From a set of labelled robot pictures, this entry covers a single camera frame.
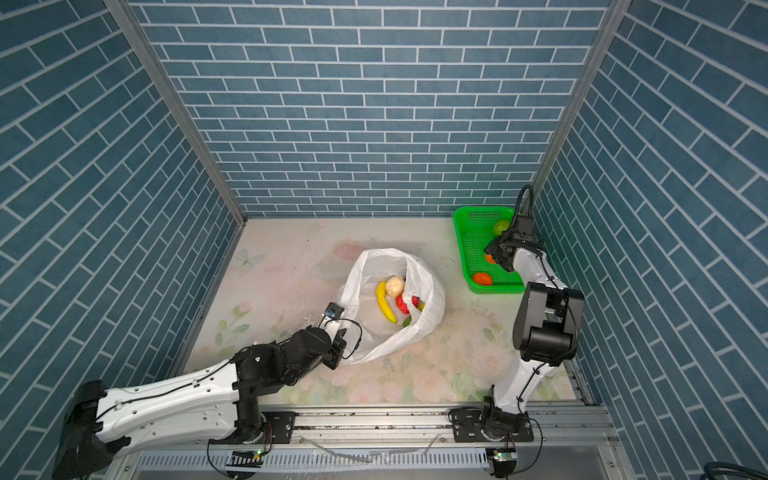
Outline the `green pear fruit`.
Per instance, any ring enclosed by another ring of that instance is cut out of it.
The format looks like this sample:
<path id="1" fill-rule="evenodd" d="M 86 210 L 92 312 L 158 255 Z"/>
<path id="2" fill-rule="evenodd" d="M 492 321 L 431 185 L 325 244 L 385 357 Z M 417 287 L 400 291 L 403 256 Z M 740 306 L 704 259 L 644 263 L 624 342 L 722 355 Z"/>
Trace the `green pear fruit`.
<path id="1" fill-rule="evenodd" d="M 510 227 L 510 225 L 510 220 L 501 218 L 494 223 L 492 231 L 495 236 L 501 236 Z"/>

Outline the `white plastic bag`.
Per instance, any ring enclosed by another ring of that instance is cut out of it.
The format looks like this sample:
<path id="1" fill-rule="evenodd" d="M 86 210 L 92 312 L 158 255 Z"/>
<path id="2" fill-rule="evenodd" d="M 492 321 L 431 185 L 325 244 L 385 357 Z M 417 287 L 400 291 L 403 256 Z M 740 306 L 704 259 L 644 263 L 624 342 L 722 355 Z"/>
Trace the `white plastic bag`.
<path id="1" fill-rule="evenodd" d="M 376 300 L 376 287 L 393 275 L 405 279 L 403 298 L 409 304 L 409 315 L 397 307 L 396 298 L 387 301 L 397 317 L 390 323 L 381 313 Z M 422 309 L 411 305 L 419 297 Z M 351 346 L 344 354 L 346 364 L 362 364 L 389 355 L 422 340 L 442 322 L 446 290 L 436 274 L 419 257 L 394 248 L 363 251 L 340 287 L 337 303 L 344 308 L 342 326 L 348 327 Z M 404 320 L 412 316 L 410 326 Z"/>

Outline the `yellow lemon fruit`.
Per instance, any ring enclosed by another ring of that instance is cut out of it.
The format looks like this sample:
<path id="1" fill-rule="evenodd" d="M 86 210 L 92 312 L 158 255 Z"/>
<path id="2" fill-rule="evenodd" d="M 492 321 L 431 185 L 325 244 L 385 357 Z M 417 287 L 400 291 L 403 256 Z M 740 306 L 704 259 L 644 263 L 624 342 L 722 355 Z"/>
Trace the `yellow lemon fruit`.
<path id="1" fill-rule="evenodd" d="M 387 301 L 386 282 L 381 281 L 376 287 L 376 300 L 384 317 L 392 324 L 397 323 L 397 317 Z"/>

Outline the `beige potato-like fruit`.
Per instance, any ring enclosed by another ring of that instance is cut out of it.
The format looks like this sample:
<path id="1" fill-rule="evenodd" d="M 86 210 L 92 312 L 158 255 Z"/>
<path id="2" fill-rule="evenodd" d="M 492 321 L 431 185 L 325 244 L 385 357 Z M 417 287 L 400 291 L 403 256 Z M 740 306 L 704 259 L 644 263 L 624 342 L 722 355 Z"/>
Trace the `beige potato-like fruit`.
<path id="1" fill-rule="evenodd" d="M 396 298 L 405 290 L 405 279 L 402 276 L 393 275 L 385 281 L 385 292 L 388 296 Z"/>

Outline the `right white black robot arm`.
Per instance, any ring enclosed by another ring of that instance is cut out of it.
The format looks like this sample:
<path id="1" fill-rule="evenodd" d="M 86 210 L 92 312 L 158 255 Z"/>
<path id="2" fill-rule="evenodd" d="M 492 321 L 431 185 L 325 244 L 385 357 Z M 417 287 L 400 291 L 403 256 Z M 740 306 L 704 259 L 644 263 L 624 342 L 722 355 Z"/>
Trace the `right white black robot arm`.
<path id="1" fill-rule="evenodd" d="M 515 215 L 509 227 L 485 248 L 504 270 L 524 284 L 513 323 L 516 370 L 491 387 L 484 398 L 484 421 L 512 423 L 526 415 L 527 402 L 542 378 L 573 358 L 581 333 L 584 295 L 555 274 L 544 249 L 536 244 L 534 219 Z"/>

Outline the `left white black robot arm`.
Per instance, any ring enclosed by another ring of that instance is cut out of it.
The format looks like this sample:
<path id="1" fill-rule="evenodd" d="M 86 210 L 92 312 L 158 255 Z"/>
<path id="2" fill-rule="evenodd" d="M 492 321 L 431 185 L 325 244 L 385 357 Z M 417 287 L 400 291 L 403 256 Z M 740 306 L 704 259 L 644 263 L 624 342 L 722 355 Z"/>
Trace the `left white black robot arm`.
<path id="1" fill-rule="evenodd" d="M 128 388 L 80 385 L 63 421 L 52 476 L 84 479 L 118 457 L 187 441 L 285 443 L 294 417 L 264 414 L 261 397 L 293 386 L 319 365 L 335 369 L 346 331 L 310 326 L 282 342 L 255 344 L 211 367 Z"/>

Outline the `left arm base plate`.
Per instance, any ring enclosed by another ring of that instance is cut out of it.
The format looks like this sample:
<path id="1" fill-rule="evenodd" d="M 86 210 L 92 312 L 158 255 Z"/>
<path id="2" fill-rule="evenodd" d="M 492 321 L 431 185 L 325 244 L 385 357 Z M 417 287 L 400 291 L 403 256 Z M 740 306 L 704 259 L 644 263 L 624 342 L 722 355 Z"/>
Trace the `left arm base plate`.
<path id="1" fill-rule="evenodd" d="M 289 444 L 295 426 L 292 411 L 259 412 L 235 421 L 235 430 L 222 439 L 227 444 Z"/>

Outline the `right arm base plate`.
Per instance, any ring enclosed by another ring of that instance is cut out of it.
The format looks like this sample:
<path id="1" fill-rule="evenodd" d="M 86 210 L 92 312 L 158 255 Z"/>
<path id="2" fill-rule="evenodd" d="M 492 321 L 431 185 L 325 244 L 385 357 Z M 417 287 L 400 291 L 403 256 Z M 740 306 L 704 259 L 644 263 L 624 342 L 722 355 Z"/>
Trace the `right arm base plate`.
<path id="1" fill-rule="evenodd" d="M 447 417 L 457 443 L 526 443 L 534 440 L 530 419 L 525 415 L 498 409 L 482 413 L 476 407 L 461 407 L 449 410 Z"/>

